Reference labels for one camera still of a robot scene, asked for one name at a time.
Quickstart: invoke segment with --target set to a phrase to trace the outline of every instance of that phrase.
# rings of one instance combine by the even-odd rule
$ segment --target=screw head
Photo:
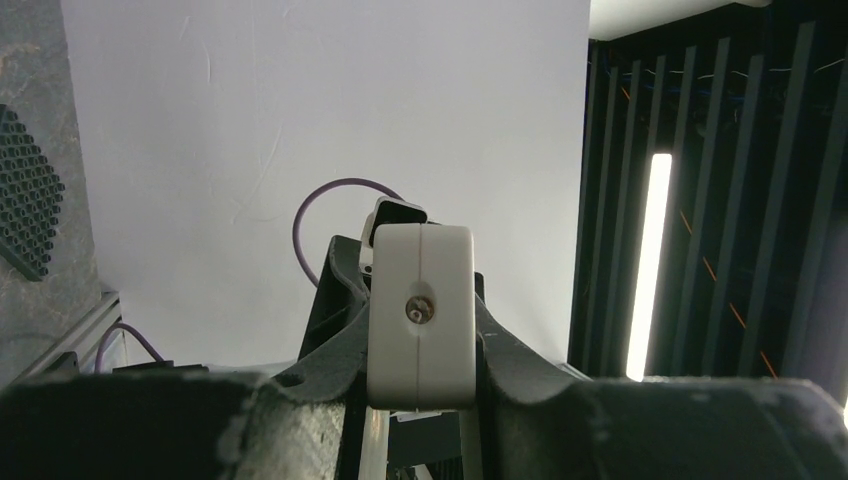
[[[406,318],[416,325],[429,322],[435,313],[433,301],[427,297],[416,295],[406,302]]]

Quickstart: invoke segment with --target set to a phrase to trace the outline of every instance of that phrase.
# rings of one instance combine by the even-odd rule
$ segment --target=cable
[[[153,345],[151,345],[150,342],[144,338],[144,335],[142,335],[138,330],[126,323],[118,322],[110,325],[109,328],[106,329],[106,332],[103,333],[103,336],[100,337],[100,343],[97,345],[97,356],[94,357],[94,373],[100,373],[100,369],[103,367],[103,354],[106,353],[106,345],[109,341],[109,336],[111,336],[115,330],[124,330],[129,332],[129,334],[135,337],[135,339],[138,340],[138,343],[147,350],[147,353],[149,353],[154,360],[157,362],[165,361],[162,355],[159,355],[159,352],[153,348]]]
[[[300,268],[303,269],[303,273],[306,274],[306,277],[309,278],[312,285],[315,285],[316,287],[318,286],[318,277],[315,276],[315,273],[311,268],[309,268],[309,264],[306,263],[306,257],[303,255],[303,248],[300,245],[300,224],[303,222],[303,215],[306,213],[306,209],[309,208],[309,205],[311,205],[315,199],[334,188],[349,185],[368,187],[397,200],[403,200],[403,198],[401,198],[401,196],[395,193],[395,191],[391,188],[373,180],[367,180],[364,178],[340,178],[338,180],[325,183],[310,193],[303,203],[300,204],[300,207],[298,207],[297,213],[294,216],[294,223],[292,223],[292,245],[294,245],[294,255],[297,257],[297,263],[300,264]]]
[[[813,70],[813,73],[819,73],[819,72],[821,72],[822,70],[824,70],[825,68],[830,68],[830,67],[832,67],[832,66],[834,66],[834,65],[838,65],[838,64],[840,64],[840,63],[842,63],[842,62],[844,62],[844,61],[845,61],[845,59],[844,59],[844,58],[840,58],[839,60],[836,60],[835,62],[828,63],[827,65],[825,65],[825,66],[823,66],[823,67],[819,67],[819,68],[817,68],[817,69]]]
[[[827,65],[822,65],[821,67],[813,70],[813,73],[818,73],[818,72],[825,70],[827,68],[830,68],[834,65],[839,65],[840,63],[842,63],[844,61],[845,61],[844,58],[840,58],[839,60],[834,60],[834,61],[828,63]],[[647,68],[645,68],[643,70],[650,73],[651,75],[656,75],[656,72],[654,72],[653,70],[650,70],[650,69],[647,69]],[[770,68],[770,69],[768,69],[768,71],[769,72],[791,72],[792,69],[791,68]],[[685,72],[683,70],[669,70],[667,73],[676,73],[678,75],[683,75],[683,73],[685,73]],[[731,70],[730,73],[735,73],[736,75],[740,75],[740,76],[743,76],[743,77],[746,77],[746,78],[748,77],[748,74],[746,74],[744,72],[740,72],[738,70]],[[630,75],[633,75],[633,73],[628,72],[628,73],[622,74],[622,76],[624,76],[624,77],[627,77],[627,76],[630,76]],[[714,76],[714,74],[712,74],[712,73],[708,74],[708,75],[701,75],[700,77],[697,77],[696,80],[703,80],[705,78],[712,78],[713,76]]]

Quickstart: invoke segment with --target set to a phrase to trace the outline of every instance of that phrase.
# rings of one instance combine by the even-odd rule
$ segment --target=perforated metal panel
[[[0,255],[28,280],[49,273],[64,190],[18,115],[0,105]]]

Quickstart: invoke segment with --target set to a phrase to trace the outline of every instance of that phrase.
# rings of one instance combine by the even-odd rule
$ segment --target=white light
[[[671,176],[671,155],[658,153],[651,160],[648,181],[648,201],[645,204],[645,225],[642,230],[642,251],[639,254],[639,273],[636,277],[636,298],[630,323],[630,346],[627,349],[627,376],[642,381],[648,358],[651,336],[651,316],[657,271],[660,266],[662,231],[665,223],[665,203]]]

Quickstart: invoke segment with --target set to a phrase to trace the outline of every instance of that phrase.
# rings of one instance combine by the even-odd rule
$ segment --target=white plastic housing
[[[406,303],[432,300],[417,325]],[[382,225],[374,239],[368,333],[373,408],[447,410],[474,403],[474,246],[465,227]]]

